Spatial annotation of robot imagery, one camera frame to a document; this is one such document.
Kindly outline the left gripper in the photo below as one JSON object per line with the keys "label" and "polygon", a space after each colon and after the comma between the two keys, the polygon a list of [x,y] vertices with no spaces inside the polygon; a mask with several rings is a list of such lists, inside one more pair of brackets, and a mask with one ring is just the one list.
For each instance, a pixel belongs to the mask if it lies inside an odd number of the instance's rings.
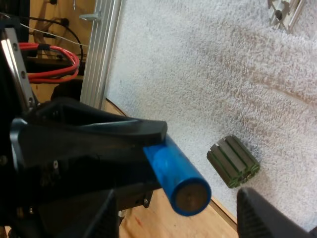
{"label": "left gripper", "polygon": [[0,123],[0,224],[19,238],[83,238],[93,202],[114,190],[118,213],[161,188],[143,147],[167,123],[108,113],[72,98]]}

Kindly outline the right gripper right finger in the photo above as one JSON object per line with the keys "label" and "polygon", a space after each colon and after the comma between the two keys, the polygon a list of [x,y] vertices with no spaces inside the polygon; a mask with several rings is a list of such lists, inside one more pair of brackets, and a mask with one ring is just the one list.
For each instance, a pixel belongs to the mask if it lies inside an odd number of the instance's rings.
{"label": "right gripper right finger", "polygon": [[237,233],[240,238],[312,238],[252,188],[237,193]]}

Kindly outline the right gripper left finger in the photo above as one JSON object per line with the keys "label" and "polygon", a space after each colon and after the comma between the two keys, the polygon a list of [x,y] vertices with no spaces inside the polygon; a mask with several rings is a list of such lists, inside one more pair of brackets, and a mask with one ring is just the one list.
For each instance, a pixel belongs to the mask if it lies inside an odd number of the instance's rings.
{"label": "right gripper left finger", "polygon": [[84,238],[117,238],[118,210],[114,190],[102,192],[93,202],[88,215]]}

